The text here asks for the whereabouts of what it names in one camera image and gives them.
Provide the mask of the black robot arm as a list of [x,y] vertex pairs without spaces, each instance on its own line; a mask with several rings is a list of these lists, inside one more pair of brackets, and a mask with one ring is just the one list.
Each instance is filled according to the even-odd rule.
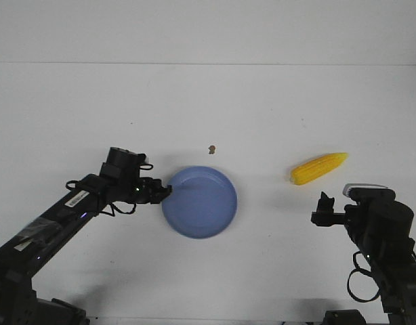
[[368,269],[359,266],[353,255],[351,272],[372,278],[378,287],[371,300],[381,301],[390,324],[416,324],[416,254],[410,237],[414,212],[384,186],[349,183],[343,194],[353,204],[336,213],[334,198],[321,193],[312,223],[344,226],[369,264]]
[[59,299],[37,297],[32,278],[91,219],[114,216],[116,202],[159,204],[172,193],[151,170],[145,154],[111,147],[98,174],[66,183],[68,194],[0,247],[0,324],[89,324],[86,311]]

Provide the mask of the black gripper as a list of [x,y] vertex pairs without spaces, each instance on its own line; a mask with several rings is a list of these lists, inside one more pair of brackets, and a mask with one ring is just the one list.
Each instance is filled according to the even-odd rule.
[[159,204],[172,193],[172,186],[163,187],[160,179],[141,177],[131,185],[131,202],[133,204]]
[[325,192],[321,192],[317,208],[312,212],[310,221],[318,227],[344,225],[346,223],[346,214],[336,213],[333,208],[334,202],[334,198],[329,198]]

